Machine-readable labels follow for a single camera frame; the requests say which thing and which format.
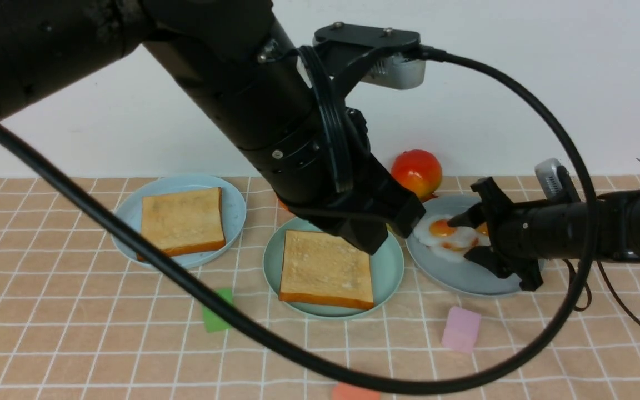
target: slice of bread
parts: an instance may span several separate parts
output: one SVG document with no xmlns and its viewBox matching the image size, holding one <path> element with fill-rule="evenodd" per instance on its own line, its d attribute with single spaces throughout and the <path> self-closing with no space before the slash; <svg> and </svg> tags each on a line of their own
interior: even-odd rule
<svg viewBox="0 0 640 400">
<path fill-rule="evenodd" d="M 369 255 L 338 236 L 287 230 L 278 299 L 371 309 Z"/>
<path fill-rule="evenodd" d="M 223 248 L 221 188 L 142 198 L 140 234 L 170 257 Z"/>
</svg>

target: plate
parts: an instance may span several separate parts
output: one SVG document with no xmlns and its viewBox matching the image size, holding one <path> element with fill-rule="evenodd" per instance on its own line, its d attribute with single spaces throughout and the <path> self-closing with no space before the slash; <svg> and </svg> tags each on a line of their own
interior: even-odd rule
<svg viewBox="0 0 640 400">
<path fill-rule="evenodd" d="M 441 196 L 425 202 L 424 208 L 427 215 L 457 215 L 478 202 L 480 198 L 475 196 Z M 522 291 L 520 278 L 517 275 L 513 274 L 506 279 L 500 279 L 472 261 L 465 260 L 462 263 L 445 261 L 435 256 L 427 246 L 419 243 L 413 234 L 407 238 L 407 250 L 419 270 L 453 291 L 480 297 L 510 296 Z M 540 260 L 540 269 L 543 268 L 544 260 Z"/>
<path fill-rule="evenodd" d="M 320 232 L 320 229 L 300 218 L 293 218 L 283 224 L 271 236 L 263 253 L 263 273 L 266 281 L 278 296 L 280 290 L 280 277 L 283 271 L 283 250 L 285 248 L 285 231 L 312 231 Z M 404 255 L 399 242 L 394 235 L 389 234 L 387 240 L 379 250 L 370 256 L 370 269 L 372 274 L 372 292 L 374 304 L 372 309 L 354 309 L 335 306 L 318 306 L 317 304 L 305 304 L 302 302 L 284 302 L 295 311 L 315 319 L 353 319 L 366 316 L 376 311 L 386 303 L 399 289 L 404 277 Z"/>
<path fill-rule="evenodd" d="M 221 187 L 221 219 L 226 237 L 226 245 L 216 251 L 204 253 L 185 254 L 172 257 L 185 269 L 195 268 L 221 256 L 236 241 L 243 225 L 246 223 L 246 200 L 234 185 L 218 177 L 209 175 L 182 175 L 180 177 L 163 178 L 141 187 L 132 193 L 120 207 L 115 210 L 115 215 L 124 223 L 140 232 L 142 225 L 142 198 L 159 194 L 182 193 L 192 190 Z M 130 261 L 149 269 L 153 268 L 149 263 L 138 261 L 137 254 L 117 238 L 112 238 L 117 250 L 124 254 Z"/>
</svg>

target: blue plate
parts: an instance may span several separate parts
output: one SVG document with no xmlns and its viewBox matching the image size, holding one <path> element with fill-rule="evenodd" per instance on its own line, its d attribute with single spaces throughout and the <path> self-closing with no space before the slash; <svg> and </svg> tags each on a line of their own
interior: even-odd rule
<svg viewBox="0 0 640 400">
<path fill-rule="evenodd" d="M 159 194 L 190 192 L 192 190 L 207 189 L 211 187 L 221 187 L 221 218 L 226 236 L 226 246 L 216 251 L 206 251 L 204 253 L 185 254 L 184 256 L 172 257 L 180 266 L 186 269 L 195 268 L 210 262 L 221 256 L 233 245 L 243 230 L 246 223 L 246 200 L 243 198 L 234 185 L 218 177 L 209 175 L 182 175 L 180 177 L 168 177 L 154 182 L 150 182 L 144 187 L 132 193 L 117 208 L 115 215 L 124 221 L 135 231 L 140 232 L 142 226 L 142 198 L 146 196 L 156 196 Z M 130 261 L 145 268 L 155 269 L 149 263 L 137 260 L 137 254 L 127 245 L 112 238 L 115 247 L 124 254 Z"/>
<path fill-rule="evenodd" d="M 428 216 L 454 216 L 465 212 L 478 202 L 480 198 L 476 196 L 441 196 L 425 202 L 424 208 Z M 427 246 L 419 243 L 413 234 L 407 238 L 407 250 L 419 270 L 453 291 L 480 297 L 510 296 L 521 291 L 520 278 L 517 275 L 513 274 L 506 279 L 500 279 L 472 261 L 464 260 L 462 263 L 445 261 L 435 256 Z M 540 260 L 540 269 L 543 268 L 544 260 Z"/>
</svg>

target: wire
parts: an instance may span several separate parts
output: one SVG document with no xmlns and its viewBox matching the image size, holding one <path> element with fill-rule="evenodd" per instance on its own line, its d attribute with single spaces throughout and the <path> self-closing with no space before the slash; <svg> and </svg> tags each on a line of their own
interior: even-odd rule
<svg viewBox="0 0 640 400">
<path fill-rule="evenodd" d="M 315 49 L 310 46 L 300 46 L 292 51 L 300 57 L 305 71 L 308 73 L 310 84 L 315 94 L 320 111 L 320 119 L 325 133 L 325 143 L 323 146 L 328 155 L 330 172 L 335 180 L 336 192 L 342 193 L 351 190 L 353 187 L 352 159 L 350 149 L 345 135 L 343 114 L 337 102 L 334 86 L 330 76 L 325 70 Z"/>
<path fill-rule="evenodd" d="M 574 266 L 569 260 L 562 260 L 562 261 L 564 261 L 564 263 L 567 264 L 567 268 L 569 269 L 569 284 L 572 284 L 574 275 L 576 275 L 576 273 L 574 272 Z M 614 286 L 612 286 L 612 281 L 609 280 L 609 277 L 607 276 L 607 271 L 604 270 L 604 266 L 602 265 L 601 261 L 597 261 L 597 267 L 599 267 L 599 272 L 602 274 L 602 277 L 604 278 L 604 283 L 607 284 L 607 288 L 611 292 L 612 296 L 614 296 L 615 301 L 617 301 L 619 306 L 622 307 L 622 310 L 627 314 L 627 316 L 629 316 L 636 324 L 638 324 L 638 326 L 640 326 L 640 319 L 637 316 L 635 316 L 635 314 L 633 314 L 633 312 L 629 309 L 629 307 L 627 307 L 627 305 L 624 304 L 624 301 L 622 301 L 622 299 L 619 297 L 619 295 L 617 294 L 617 291 L 614 289 Z M 585 288 L 585 291 L 587 291 L 587 304 L 584 307 L 575 306 L 574 311 L 577 311 L 577 312 L 586 311 L 587 308 L 589 308 L 589 306 L 591 306 L 592 304 L 592 291 L 590 291 L 589 289 L 589 284 L 588 283 L 585 284 L 584 288 Z"/>
<path fill-rule="evenodd" d="M 577 271 L 574 270 L 574 266 L 569 260 L 562 260 L 567 264 L 567 270 L 569 270 L 569 284 L 574 282 L 574 277 L 577 275 Z M 574 311 L 582 312 L 587 311 L 587 308 L 592 305 L 592 290 L 589 288 L 589 283 L 584 284 L 584 291 L 587 292 L 587 304 L 584 307 L 574 306 Z"/>
<path fill-rule="evenodd" d="M 607 284 L 607 288 L 609 288 L 609 291 L 612 293 L 612 296 L 614 296 L 615 301 L 619 303 L 619 306 L 622 307 L 622 310 L 627 314 L 627 316 L 630 316 L 631 319 L 636 324 L 638 324 L 638 326 L 640 326 L 640 319 L 638 319 L 638 317 L 633 314 L 633 312 L 629 309 L 629 307 L 627 307 L 627 305 L 624 304 L 622 299 L 617 294 L 617 291 L 614 290 L 614 286 L 612 286 L 612 282 L 609 280 L 609 277 L 607 276 L 607 272 L 604 271 L 604 266 L 602 265 L 601 261 L 597 261 L 597 267 L 599 267 L 599 272 L 602 273 L 602 277 L 604 277 L 604 283 Z"/>
<path fill-rule="evenodd" d="M 561 142 L 562 147 L 566 150 L 574 169 L 579 176 L 584 195 L 587 201 L 587 234 L 584 241 L 584 254 L 574 277 L 574 282 L 567 290 L 566 298 L 559 308 L 554 319 L 548 324 L 546 329 L 531 344 L 523 350 L 513 355 L 510 359 L 493 366 L 489 369 L 478 372 L 468 377 L 459 377 L 438 382 L 432 381 L 411 381 L 390 379 L 387 377 L 379 377 L 377 375 L 356 372 L 345 367 L 341 367 L 335 363 L 317 357 L 317 355 L 309 353 L 297 347 L 295 344 L 287 342 L 282 337 L 264 329 L 256 322 L 249 319 L 242 312 L 224 301 L 223 298 L 215 294 L 205 284 L 195 279 L 188 271 L 181 268 L 162 251 L 155 248 L 139 233 L 132 230 L 123 221 L 119 220 L 115 215 L 106 210 L 99 202 L 94 200 L 70 178 L 63 174 L 59 169 L 51 164 L 45 157 L 38 153 L 35 149 L 13 134 L 11 131 L 0 125 L 0 144 L 7 148 L 13 155 L 18 157 L 28 167 L 39 174 L 52 187 L 61 192 L 64 197 L 68 198 L 82 212 L 91 217 L 100 224 L 102 228 L 125 243 L 132 251 L 135 251 L 150 264 L 160 270 L 165 276 L 178 284 L 193 298 L 198 299 L 210 311 L 223 318 L 234 329 L 239 330 L 250 339 L 285 357 L 296 364 L 302 365 L 313 372 L 328 377 L 330 379 L 345 382 L 356 387 L 375 390 L 378 392 L 398 393 L 407 395 L 428 395 L 428 394 L 446 394 L 454 392 L 463 392 L 465 390 L 474 389 L 485 384 L 489 384 L 507 374 L 515 371 L 530 361 L 540 351 L 546 347 L 549 342 L 556 336 L 559 329 L 564 325 L 571 313 L 573 307 L 579 301 L 579 294 L 584 288 L 589 267 L 595 253 L 595 244 L 597 240 L 597 198 L 594 194 L 594 187 L 584 166 L 582 157 L 579 156 L 574 143 L 569 135 L 549 110 L 527 89 L 523 88 L 519 83 L 509 78 L 505 74 L 486 66 L 485 64 L 472 61 L 467 58 L 453 56 L 445 51 L 435 51 L 424 49 L 420 55 L 427 60 L 442 61 L 454 63 L 459 66 L 465 66 L 475 71 L 484 73 L 492 78 L 497 79 L 505 86 L 511 89 L 515 94 L 528 102 L 529 106 L 535 109 L 549 127 L 553 130 L 554 135 Z"/>
</svg>

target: foam block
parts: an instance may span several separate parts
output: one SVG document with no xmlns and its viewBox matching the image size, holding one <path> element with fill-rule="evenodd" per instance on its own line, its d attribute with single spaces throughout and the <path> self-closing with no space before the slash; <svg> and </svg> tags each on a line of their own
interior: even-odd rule
<svg viewBox="0 0 640 400">
<path fill-rule="evenodd" d="M 379 392 L 339 383 L 332 390 L 332 400 L 379 400 Z"/>
<path fill-rule="evenodd" d="M 478 340 L 481 315 L 460 307 L 451 307 L 441 344 L 444 347 L 470 354 Z"/>
<path fill-rule="evenodd" d="M 233 306 L 233 292 L 231 291 L 231 288 L 219 289 L 216 291 L 216 294 Z M 207 307 L 203 307 L 202 309 L 202 318 L 204 320 L 204 328 L 208 333 L 220 332 L 231 328 L 231 325 L 221 317 L 214 314 Z"/>
</svg>

